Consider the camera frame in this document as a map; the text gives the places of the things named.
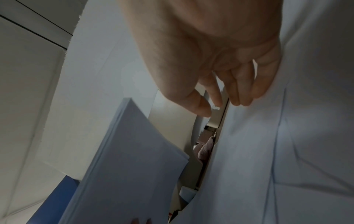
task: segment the hand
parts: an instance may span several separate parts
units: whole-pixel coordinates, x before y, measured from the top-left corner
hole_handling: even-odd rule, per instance
[[[120,0],[144,62],[161,93],[204,117],[205,86],[222,105],[248,106],[271,85],[281,59],[282,0]],[[258,64],[255,77],[253,60]]]
[[[137,219],[137,218],[133,219],[131,224],[139,224],[139,219]],[[152,224],[151,219],[148,219],[146,221],[146,224]]]

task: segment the blue object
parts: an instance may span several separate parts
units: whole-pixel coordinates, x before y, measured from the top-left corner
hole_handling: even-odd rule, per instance
[[[78,185],[77,180],[65,176],[27,224],[58,224]]]

